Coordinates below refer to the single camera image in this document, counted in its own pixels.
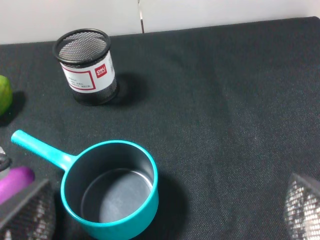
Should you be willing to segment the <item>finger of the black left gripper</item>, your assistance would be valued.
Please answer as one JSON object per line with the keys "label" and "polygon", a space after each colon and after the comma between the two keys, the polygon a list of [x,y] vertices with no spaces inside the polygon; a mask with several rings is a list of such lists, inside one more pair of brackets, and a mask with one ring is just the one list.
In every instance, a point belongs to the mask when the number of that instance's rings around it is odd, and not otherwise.
{"label": "finger of the black left gripper", "polygon": [[0,171],[3,172],[10,168],[12,160],[6,155],[2,147],[0,147]]}

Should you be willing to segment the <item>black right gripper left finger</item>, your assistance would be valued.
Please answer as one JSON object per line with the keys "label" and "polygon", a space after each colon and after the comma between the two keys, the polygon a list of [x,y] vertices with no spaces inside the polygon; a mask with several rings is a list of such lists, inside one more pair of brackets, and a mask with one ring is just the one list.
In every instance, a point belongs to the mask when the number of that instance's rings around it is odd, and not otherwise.
{"label": "black right gripper left finger", "polygon": [[35,180],[0,205],[2,240],[51,240],[55,228],[54,191],[48,179]]}

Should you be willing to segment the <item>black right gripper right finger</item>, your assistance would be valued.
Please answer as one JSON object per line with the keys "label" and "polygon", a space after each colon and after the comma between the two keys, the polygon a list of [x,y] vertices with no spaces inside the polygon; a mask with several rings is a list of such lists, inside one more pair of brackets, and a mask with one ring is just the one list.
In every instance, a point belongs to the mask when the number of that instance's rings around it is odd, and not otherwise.
{"label": "black right gripper right finger", "polygon": [[291,240],[320,238],[320,182],[292,173],[286,192],[284,223]]}

